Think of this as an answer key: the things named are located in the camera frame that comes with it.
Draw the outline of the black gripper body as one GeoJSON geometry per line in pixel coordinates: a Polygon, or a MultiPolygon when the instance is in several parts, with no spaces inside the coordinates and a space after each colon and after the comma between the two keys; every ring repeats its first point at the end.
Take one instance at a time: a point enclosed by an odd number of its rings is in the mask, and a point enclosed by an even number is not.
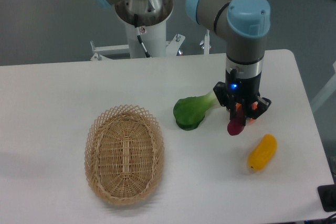
{"type": "Polygon", "coordinates": [[[219,104],[229,110],[229,99],[231,95],[235,96],[236,103],[241,104],[245,99],[248,104],[248,119],[257,119],[265,113],[271,105],[271,100],[261,97],[259,92],[261,74],[252,78],[239,78],[238,71],[233,69],[225,72],[225,82],[218,82],[213,91],[219,101],[219,104]],[[251,105],[257,104],[257,109],[252,110],[251,105]]]}

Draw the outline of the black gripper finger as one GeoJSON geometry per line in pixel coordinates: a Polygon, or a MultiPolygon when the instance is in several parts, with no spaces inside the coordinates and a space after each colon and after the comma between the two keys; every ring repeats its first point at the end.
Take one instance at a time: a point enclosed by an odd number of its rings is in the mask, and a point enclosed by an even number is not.
{"type": "Polygon", "coordinates": [[[248,104],[245,99],[241,100],[241,108],[243,112],[243,119],[242,119],[242,124],[243,126],[246,126],[247,124],[247,119],[248,119],[248,104]]]}
{"type": "Polygon", "coordinates": [[[229,112],[230,112],[230,117],[229,119],[232,120],[236,117],[236,100],[235,100],[235,96],[231,95],[230,99],[229,99],[229,112]]]}

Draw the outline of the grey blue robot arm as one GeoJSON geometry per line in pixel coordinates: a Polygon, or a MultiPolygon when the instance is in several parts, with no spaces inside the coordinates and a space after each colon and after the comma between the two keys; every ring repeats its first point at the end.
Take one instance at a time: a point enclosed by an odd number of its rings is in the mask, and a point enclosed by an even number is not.
{"type": "MultiPolygon", "coordinates": [[[[103,8],[114,7],[131,29],[128,36],[133,58],[166,55],[166,33],[155,34],[173,10],[172,0],[95,0],[103,8]]],[[[267,0],[186,0],[185,11],[197,24],[224,39],[225,81],[207,95],[211,105],[220,104],[230,113],[231,123],[245,125],[267,111],[271,101],[260,95],[259,85],[270,5],[267,0]]]]}

